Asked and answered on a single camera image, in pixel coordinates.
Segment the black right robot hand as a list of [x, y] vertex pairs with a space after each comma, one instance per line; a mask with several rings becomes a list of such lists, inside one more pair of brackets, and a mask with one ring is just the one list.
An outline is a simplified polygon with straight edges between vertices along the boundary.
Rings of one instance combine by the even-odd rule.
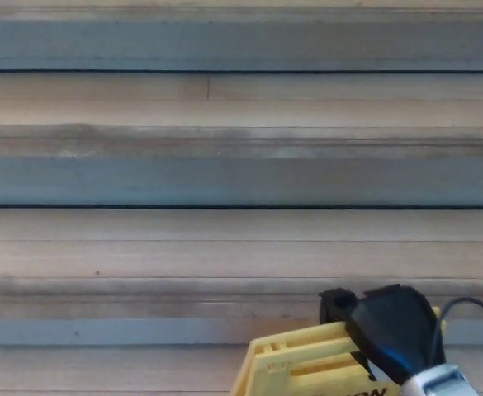
[[375, 364], [396, 384], [446, 362], [442, 338], [432, 350], [436, 313], [416, 289], [394, 284], [359, 298], [336, 288], [319, 297], [320, 323], [343, 322], [361, 360]]

